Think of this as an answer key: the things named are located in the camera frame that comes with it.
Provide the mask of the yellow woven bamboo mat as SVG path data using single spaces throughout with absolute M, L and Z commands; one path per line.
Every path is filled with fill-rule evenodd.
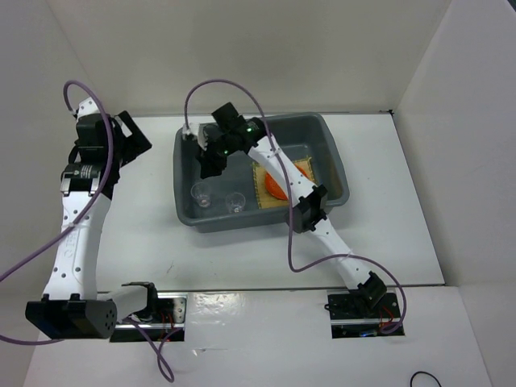
M 265 168 L 261 165 L 259 165 L 257 162 L 252 163 L 252 171 L 253 171 L 253 181 L 254 181 L 254 187 L 256 192 L 256 200 L 258 207 L 262 210 L 264 209 L 272 209 L 272 208 L 278 208 L 278 207 L 287 207 L 288 206 L 288 200 L 283 202 L 280 200 L 277 200 L 270 196 L 264 189 L 263 183 L 261 182 L 261 178 L 266 172 Z

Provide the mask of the orange plastic bowl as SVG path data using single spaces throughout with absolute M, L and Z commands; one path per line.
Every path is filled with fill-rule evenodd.
M 309 180 L 314 179 L 314 174 L 311 168 L 311 161 L 309 158 L 297 160 L 294 162 L 294 164 L 305 177 L 307 177 Z M 270 196 L 283 202 L 288 200 L 287 194 L 282 190 L 282 188 L 276 183 L 276 181 L 272 178 L 272 176 L 269 173 L 264 173 L 264 175 L 261 178 L 261 182 L 263 183 L 265 191 Z

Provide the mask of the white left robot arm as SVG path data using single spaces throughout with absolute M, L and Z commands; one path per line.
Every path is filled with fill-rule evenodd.
M 77 139 L 61 174 L 62 227 L 68 233 L 58 243 L 42 298 L 25 309 L 27 320 L 49 339 L 108 339 L 117 323 L 132 315 L 148 323 L 160 314 L 151 282 L 97 291 L 98 250 L 119 170 L 152 147 L 127 111 L 109 121 L 112 144 L 98 112 L 78 118 Z

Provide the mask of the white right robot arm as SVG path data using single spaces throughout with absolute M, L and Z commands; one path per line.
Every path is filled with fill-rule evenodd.
M 268 120 L 246 119 L 228 102 L 218 108 L 212 117 L 214 124 L 186 123 L 183 136 L 192 136 L 198 143 L 197 159 L 201 178 L 215 177 L 227 167 L 227 158 L 242 152 L 264 168 L 287 196 L 289 203 L 286 223 L 288 235 L 288 265 L 292 272 L 302 273 L 323 262 L 329 262 L 354 296 L 353 307 L 363 317 L 374 315 L 381 308 L 381 299 L 387 288 L 382 279 L 364 264 L 365 258 L 352 250 L 339 236 L 327 216 L 325 207 L 328 191 L 316 185 L 287 157 L 270 131 Z M 293 236 L 315 239 L 327 253 L 301 268 L 293 266 Z

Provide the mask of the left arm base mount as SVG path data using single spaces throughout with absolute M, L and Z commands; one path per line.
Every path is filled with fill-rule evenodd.
M 185 340 L 185 320 L 187 311 L 187 293 L 159 292 L 156 310 L 137 312 L 128 318 L 149 336 L 153 343 L 183 342 Z M 111 343 L 138 343 L 144 342 L 142 334 L 129 322 L 118 323 L 114 334 L 110 337 Z

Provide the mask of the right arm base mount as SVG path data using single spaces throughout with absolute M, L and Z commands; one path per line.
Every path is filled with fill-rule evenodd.
M 393 291 L 389 291 L 371 310 L 361 308 L 355 294 L 329 292 L 324 309 L 329 314 L 333 339 L 405 335 L 403 325 L 391 333 L 382 331 L 396 325 L 401 317 L 397 295 Z

